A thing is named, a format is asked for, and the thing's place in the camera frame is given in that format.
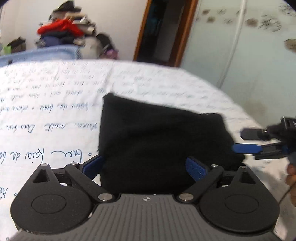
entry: logo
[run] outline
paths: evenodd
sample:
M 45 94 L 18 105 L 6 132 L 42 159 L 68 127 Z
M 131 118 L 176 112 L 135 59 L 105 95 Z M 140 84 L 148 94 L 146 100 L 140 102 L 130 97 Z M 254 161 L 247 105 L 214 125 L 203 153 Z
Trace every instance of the logo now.
M 149 201 L 151 201 L 152 199 L 151 199 L 150 197 L 146 196 L 146 197 L 142 198 L 142 200 L 144 200 L 145 202 L 149 202 Z

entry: wooden door frame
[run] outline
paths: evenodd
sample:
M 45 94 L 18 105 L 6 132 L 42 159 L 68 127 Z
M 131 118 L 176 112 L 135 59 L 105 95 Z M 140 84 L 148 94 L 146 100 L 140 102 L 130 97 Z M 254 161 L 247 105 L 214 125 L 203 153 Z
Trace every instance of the wooden door frame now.
M 149 9 L 151 6 L 152 0 L 148 0 L 146 9 L 144 12 L 140 33 L 138 36 L 137 46 L 133 60 L 136 61 L 139 55 L 140 46 L 143 39 L 144 29 L 147 22 Z M 180 67 L 183 54 L 186 48 L 187 40 L 189 38 L 192 22 L 195 16 L 195 11 L 197 7 L 198 0 L 185 0 L 185 5 L 183 13 L 181 16 L 179 28 L 175 37 L 175 42 L 171 51 L 170 59 L 168 61 L 168 66 Z

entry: pile of clothes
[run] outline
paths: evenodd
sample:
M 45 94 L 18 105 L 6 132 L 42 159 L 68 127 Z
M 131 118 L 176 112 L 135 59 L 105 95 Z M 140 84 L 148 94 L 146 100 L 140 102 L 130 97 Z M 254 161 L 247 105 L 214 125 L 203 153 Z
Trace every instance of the pile of clothes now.
M 78 45 L 83 58 L 118 59 L 118 50 L 110 37 L 105 33 L 97 35 L 96 24 L 81 13 L 80 7 L 75 7 L 73 1 L 63 3 L 40 26 L 37 31 L 40 39 L 36 41 L 38 48 Z

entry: metal screw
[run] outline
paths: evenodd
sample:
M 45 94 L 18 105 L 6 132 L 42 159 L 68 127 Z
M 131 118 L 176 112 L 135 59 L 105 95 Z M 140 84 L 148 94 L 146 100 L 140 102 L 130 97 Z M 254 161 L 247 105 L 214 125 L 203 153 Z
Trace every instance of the metal screw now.
M 194 196 L 190 193 L 182 193 L 180 194 L 179 198 L 183 201 L 190 201 L 194 198 Z
M 110 193 L 102 193 L 98 196 L 98 199 L 101 201 L 109 201 L 113 198 L 112 194 Z

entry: blue gripper pad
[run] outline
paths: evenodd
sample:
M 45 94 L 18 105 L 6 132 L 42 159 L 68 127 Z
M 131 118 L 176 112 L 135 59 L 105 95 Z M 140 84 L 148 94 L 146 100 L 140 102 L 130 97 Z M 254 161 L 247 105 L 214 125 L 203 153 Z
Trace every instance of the blue gripper pad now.
M 232 149 L 235 153 L 241 154 L 258 154 L 263 150 L 261 146 L 256 144 L 234 144 Z
M 204 178 L 207 175 L 207 168 L 198 164 L 196 161 L 191 158 L 187 158 L 185 162 L 186 171 L 188 174 L 194 179 L 194 181 L 198 181 L 199 179 Z
M 104 159 L 102 156 L 98 156 L 96 159 L 85 165 L 82 169 L 82 173 L 90 179 L 94 179 L 101 171 L 104 165 Z

